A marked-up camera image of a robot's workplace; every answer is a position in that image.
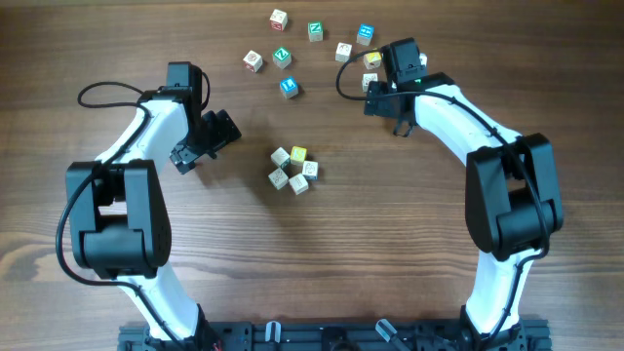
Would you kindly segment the white O block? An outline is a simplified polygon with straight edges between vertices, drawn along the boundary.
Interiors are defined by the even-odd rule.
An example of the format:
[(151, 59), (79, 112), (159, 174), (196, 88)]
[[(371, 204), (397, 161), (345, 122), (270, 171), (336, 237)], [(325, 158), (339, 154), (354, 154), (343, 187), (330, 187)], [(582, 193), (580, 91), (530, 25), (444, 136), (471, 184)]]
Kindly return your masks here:
[(378, 76), (376, 73), (365, 73), (362, 78), (362, 90), (366, 93), (369, 89), (369, 85), (371, 82), (376, 82), (378, 80)]

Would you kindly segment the green V block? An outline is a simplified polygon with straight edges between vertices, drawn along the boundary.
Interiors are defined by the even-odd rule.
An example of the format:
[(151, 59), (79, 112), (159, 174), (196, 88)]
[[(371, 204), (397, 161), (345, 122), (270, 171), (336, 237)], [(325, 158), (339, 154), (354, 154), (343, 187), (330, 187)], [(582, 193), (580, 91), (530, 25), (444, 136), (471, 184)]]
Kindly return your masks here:
[(291, 156), (283, 147), (278, 147), (271, 154), (270, 159), (278, 168), (283, 169), (290, 163)]

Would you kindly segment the green-edged wooden block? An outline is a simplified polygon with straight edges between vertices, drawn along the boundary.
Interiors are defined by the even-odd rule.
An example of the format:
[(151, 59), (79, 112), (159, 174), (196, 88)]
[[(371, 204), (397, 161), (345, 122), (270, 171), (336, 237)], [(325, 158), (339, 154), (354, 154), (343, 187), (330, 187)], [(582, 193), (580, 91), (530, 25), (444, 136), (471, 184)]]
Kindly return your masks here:
[(289, 176), (281, 169), (278, 168), (268, 175), (271, 184), (280, 190), (289, 183)]

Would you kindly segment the yellow top block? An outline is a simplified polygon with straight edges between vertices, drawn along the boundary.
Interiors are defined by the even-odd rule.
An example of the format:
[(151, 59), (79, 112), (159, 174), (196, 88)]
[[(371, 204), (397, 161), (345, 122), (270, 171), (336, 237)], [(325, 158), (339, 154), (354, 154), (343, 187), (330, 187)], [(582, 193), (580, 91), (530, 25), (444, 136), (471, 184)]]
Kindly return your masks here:
[(294, 146), (291, 152), (291, 163), (296, 166), (302, 166), (306, 161), (307, 149), (301, 146)]

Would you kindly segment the red A block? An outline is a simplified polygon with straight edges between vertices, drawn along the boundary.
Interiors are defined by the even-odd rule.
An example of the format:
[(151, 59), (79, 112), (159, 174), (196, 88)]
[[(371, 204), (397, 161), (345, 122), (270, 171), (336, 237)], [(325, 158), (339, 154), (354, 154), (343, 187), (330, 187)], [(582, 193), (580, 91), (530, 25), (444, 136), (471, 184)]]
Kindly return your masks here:
[(299, 195), (309, 188), (307, 179), (302, 173), (299, 173), (289, 179), (289, 186), (295, 195)]

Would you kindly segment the blue P block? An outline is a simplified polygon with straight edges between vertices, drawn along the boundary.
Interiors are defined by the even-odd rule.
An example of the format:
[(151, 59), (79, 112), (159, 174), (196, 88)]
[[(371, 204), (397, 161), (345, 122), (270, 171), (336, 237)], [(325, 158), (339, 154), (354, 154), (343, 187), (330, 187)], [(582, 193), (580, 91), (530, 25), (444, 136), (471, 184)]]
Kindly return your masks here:
[(308, 180), (316, 180), (319, 173), (319, 164), (315, 161), (304, 161), (301, 173)]

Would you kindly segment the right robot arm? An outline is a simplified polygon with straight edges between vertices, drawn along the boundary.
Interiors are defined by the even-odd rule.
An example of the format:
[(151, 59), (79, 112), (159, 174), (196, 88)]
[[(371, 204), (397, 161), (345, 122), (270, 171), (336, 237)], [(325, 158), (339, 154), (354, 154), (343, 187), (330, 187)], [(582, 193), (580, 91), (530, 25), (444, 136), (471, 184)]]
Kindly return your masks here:
[(465, 327), (474, 347), (511, 343), (520, 336), (528, 271), (564, 221), (553, 147), (542, 134), (523, 136), (495, 122), (445, 73), (428, 73), (414, 39), (380, 55), (387, 79), (370, 84), (365, 112), (433, 134), (464, 165), (465, 221), (479, 250)]

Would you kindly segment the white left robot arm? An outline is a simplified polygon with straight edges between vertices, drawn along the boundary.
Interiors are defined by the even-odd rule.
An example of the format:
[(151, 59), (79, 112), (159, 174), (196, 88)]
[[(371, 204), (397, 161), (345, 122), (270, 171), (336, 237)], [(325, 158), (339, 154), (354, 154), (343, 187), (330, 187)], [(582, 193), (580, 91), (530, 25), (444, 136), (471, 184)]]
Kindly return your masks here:
[(66, 171), (67, 204), (56, 235), (58, 263), (71, 279), (118, 287), (144, 317), (119, 330), (121, 350), (218, 350), (221, 340), (185, 292), (169, 257), (172, 228), (159, 173), (181, 174), (241, 133), (224, 110), (206, 108), (210, 81), (188, 61), (168, 65), (164, 86), (143, 91), (136, 117), (94, 161)]

